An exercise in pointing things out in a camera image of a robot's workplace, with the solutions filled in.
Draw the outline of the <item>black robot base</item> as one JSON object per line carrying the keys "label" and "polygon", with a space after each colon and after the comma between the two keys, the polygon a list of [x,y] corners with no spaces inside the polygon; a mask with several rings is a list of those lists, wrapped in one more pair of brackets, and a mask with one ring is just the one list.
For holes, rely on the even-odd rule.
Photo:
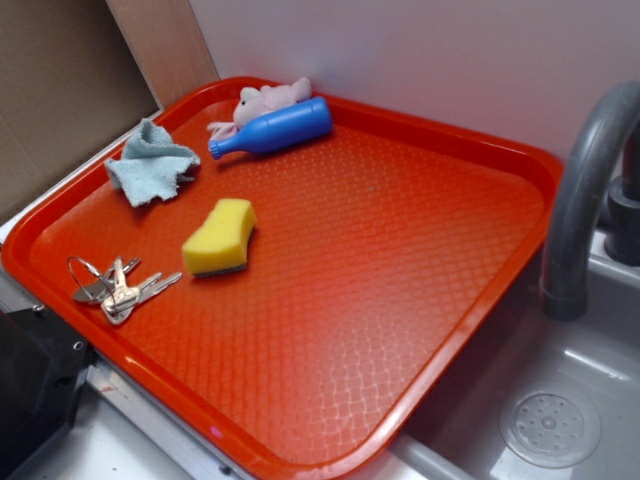
{"label": "black robot base", "polygon": [[89,342],[49,309],[1,314],[1,477],[14,479],[74,427]]}

